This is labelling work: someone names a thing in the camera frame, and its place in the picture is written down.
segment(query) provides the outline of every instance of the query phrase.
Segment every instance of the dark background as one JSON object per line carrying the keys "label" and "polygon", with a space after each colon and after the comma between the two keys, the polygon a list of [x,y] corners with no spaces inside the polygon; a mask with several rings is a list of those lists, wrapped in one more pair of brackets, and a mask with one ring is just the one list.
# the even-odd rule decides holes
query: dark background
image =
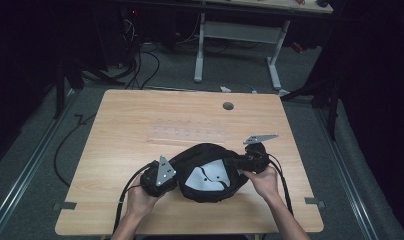
{"label": "dark background", "polygon": [[[335,15],[359,21],[337,24],[332,32],[329,24],[292,21],[285,46],[324,47],[307,85],[341,79],[340,98],[359,146],[404,227],[404,0],[331,3]],[[142,38],[170,47],[179,40],[176,32],[193,31],[197,18],[196,13],[135,9],[139,15],[132,17]],[[101,70],[124,62],[120,11],[0,1],[0,160],[55,82],[62,54],[74,52]]]}

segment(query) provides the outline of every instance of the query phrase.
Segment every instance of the metal rail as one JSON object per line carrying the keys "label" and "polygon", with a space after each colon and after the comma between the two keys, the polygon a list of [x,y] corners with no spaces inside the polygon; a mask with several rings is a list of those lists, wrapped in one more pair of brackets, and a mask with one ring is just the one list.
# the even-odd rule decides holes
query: metal rail
{"label": "metal rail", "polygon": [[366,207],[354,182],[352,181],[351,175],[345,165],[342,155],[340,154],[339,148],[335,141],[333,141],[327,131],[327,119],[321,109],[314,109],[317,119],[320,122],[321,129],[327,138],[329,146],[334,155],[334,160],[339,174],[339,178],[342,181],[343,188],[345,189],[346,195],[348,197],[349,203],[351,204],[352,210],[354,211],[355,218],[361,228],[361,231],[365,239],[373,240],[379,239],[374,229],[370,217],[368,216]]}
{"label": "metal rail", "polygon": [[28,160],[26,166],[22,170],[20,176],[18,177],[15,184],[12,186],[11,190],[3,201],[2,205],[0,206],[0,234],[2,233],[6,223],[14,212],[19,201],[21,200],[22,195],[27,190],[27,187],[33,179],[34,174],[37,172],[40,163],[43,160],[47,146],[55,135],[60,123],[68,112],[68,109],[75,102],[78,95],[79,92],[74,92],[73,90],[69,91],[67,95],[67,107],[59,118],[52,120],[46,133],[38,143],[36,149]]}

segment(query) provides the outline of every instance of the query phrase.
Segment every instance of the black fabric object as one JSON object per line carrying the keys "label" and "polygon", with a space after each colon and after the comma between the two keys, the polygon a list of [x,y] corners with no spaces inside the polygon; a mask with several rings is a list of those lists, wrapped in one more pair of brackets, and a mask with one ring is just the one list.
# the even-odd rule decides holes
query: black fabric object
{"label": "black fabric object", "polygon": [[245,175],[239,174],[235,166],[224,166],[230,179],[230,186],[225,187],[223,191],[199,191],[186,186],[185,183],[195,168],[219,159],[238,158],[238,156],[237,153],[219,145],[202,143],[178,154],[170,160],[170,163],[177,171],[175,179],[184,197],[200,203],[219,202],[232,197],[248,181]]}

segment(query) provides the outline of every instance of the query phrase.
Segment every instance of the table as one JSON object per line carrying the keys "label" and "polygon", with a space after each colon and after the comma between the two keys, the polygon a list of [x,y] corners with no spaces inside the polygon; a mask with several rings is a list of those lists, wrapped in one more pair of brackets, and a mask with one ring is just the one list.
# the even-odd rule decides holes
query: table
{"label": "table", "polygon": [[[240,5],[245,7],[282,9],[288,11],[301,11],[311,13],[331,14],[333,9],[330,5],[320,7],[315,0],[304,0],[303,4],[298,4],[295,0],[202,0],[202,4],[216,3]],[[205,37],[222,38],[239,41],[251,41],[259,43],[273,44],[274,49],[271,56],[267,57],[267,65],[271,76],[273,87],[281,90],[281,83],[277,73],[276,61],[280,49],[286,37],[290,20],[286,19],[281,27],[263,27],[246,24],[225,23],[217,21],[205,21],[205,14],[201,14],[199,27],[199,48],[196,57],[195,82],[202,81],[204,62],[204,39]]]}
{"label": "table", "polygon": [[[234,108],[226,110],[223,104]],[[108,90],[83,150],[56,224],[60,235],[112,233],[121,191],[138,169],[165,155],[171,159],[200,142],[244,153],[250,135],[277,133],[264,142],[283,167],[296,219],[307,232],[323,222],[315,204],[280,98],[270,94]],[[282,185],[279,190],[284,196]],[[249,181],[220,203],[196,203],[178,188],[167,193],[138,234],[277,232],[263,199]]]}

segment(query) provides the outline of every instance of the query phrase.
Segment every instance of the left hand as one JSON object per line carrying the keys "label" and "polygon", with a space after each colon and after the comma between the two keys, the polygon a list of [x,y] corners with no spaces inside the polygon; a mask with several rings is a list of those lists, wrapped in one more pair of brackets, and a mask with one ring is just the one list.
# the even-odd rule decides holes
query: left hand
{"label": "left hand", "polygon": [[152,212],[155,203],[163,196],[152,197],[148,195],[142,187],[140,187],[140,177],[142,174],[137,175],[134,182],[131,184],[132,188],[128,190],[127,196],[127,213],[126,216],[133,215],[138,219],[143,219]]}

